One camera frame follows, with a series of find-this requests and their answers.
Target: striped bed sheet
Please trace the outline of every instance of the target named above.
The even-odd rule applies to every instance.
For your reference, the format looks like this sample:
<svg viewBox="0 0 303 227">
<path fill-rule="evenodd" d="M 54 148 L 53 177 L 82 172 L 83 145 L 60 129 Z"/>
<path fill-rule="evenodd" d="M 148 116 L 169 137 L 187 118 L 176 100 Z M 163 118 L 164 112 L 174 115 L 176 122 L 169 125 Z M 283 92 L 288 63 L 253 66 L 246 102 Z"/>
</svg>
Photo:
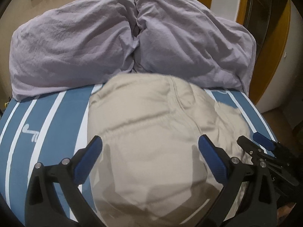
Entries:
<svg viewBox="0 0 303 227">
<path fill-rule="evenodd" d="M 101 87 L 85 86 L 21 102 L 10 101 L 0 120 L 0 193 L 23 224 L 25 196 L 35 163 L 57 164 L 86 147 L 89 97 Z M 270 127 L 244 93 L 226 89 L 205 91 L 215 101 L 239 108 L 250 128 L 251 139 L 258 131 L 276 141 Z M 76 220 L 60 186 L 55 184 L 55 188 L 66 215 Z M 89 178 L 79 190 L 95 210 Z"/>
</svg>

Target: beige fabric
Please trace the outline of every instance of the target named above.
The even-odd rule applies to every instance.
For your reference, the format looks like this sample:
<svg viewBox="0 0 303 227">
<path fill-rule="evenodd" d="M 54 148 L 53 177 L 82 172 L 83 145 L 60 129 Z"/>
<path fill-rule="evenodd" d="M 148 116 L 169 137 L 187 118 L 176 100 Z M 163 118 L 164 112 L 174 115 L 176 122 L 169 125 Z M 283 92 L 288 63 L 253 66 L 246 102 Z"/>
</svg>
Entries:
<svg viewBox="0 0 303 227">
<path fill-rule="evenodd" d="M 87 134 L 103 140 L 90 181 L 108 226 L 194 226 L 222 189 L 198 150 L 202 134 L 247 162 L 240 111 L 172 76 L 113 77 L 90 97 Z"/>
</svg>

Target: floor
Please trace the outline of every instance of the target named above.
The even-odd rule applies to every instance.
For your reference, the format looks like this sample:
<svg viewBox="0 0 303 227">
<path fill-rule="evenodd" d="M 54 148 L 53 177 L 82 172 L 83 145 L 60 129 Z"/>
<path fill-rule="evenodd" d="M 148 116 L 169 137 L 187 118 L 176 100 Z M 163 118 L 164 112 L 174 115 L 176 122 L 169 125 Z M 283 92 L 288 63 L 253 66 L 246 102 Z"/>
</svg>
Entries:
<svg viewBox="0 0 303 227">
<path fill-rule="evenodd" d="M 303 146 L 293 136 L 292 129 L 280 108 L 275 108 L 262 115 L 281 144 L 288 147 L 294 154 L 303 152 Z"/>
</svg>

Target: silver bolt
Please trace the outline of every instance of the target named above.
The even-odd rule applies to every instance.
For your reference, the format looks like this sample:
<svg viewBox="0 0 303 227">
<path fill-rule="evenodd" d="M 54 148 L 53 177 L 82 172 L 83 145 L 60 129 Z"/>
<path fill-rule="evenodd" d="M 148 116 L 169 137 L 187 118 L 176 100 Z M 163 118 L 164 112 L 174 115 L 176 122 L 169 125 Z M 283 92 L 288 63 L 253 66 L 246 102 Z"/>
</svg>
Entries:
<svg viewBox="0 0 303 227">
<path fill-rule="evenodd" d="M 38 163 L 35 164 L 35 168 L 36 169 L 39 169 L 40 167 L 41 167 L 41 163 L 40 162 L 38 162 Z"/>
<path fill-rule="evenodd" d="M 232 157 L 231 162 L 233 162 L 234 164 L 237 164 L 240 162 L 240 160 L 237 157 Z"/>
<path fill-rule="evenodd" d="M 264 161 L 261 161 L 261 162 L 260 162 L 260 166 L 261 166 L 262 168 L 265 168 L 265 167 L 266 167 L 266 163 L 265 163 Z"/>
<path fill-rule="evenodd" d="M 65 159 L 63 159 L 63 160 L 61 161 L 61 163 L 62 163 L 63 165 L 67 165 L 69 162 L 70 162 L 70 159 L 69 159 L 69 158 L 65 158 Z"/>
</svg>

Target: blue and white striped sheet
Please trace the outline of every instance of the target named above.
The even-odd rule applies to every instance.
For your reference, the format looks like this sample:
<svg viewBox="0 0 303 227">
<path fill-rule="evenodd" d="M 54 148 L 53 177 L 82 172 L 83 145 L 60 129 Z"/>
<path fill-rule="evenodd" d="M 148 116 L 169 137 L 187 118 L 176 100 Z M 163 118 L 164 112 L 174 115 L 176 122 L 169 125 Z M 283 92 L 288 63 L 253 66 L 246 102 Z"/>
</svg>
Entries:
<svg viewBox="0 0 303 227">
<path fill-rule="evenodd" d="M 57 164 L 87 145 L 88 101 L 91 93 L 101 87 L 86 86 L 21 102 L 10 101 L 0 120 L 0 193 L 22 223 L 26 190 L 35 163 Z M 250 127 L 251 138 L 258 131 L 276 140 L 245 94 L 225 89 L 206 89 L 206 92 L 214 100 L 240 109 Z M 55 188 L 66 215 L 75 220 L 60 186 Z M 79 189 L 94 209 L 89 179 Z"/>
</svg>

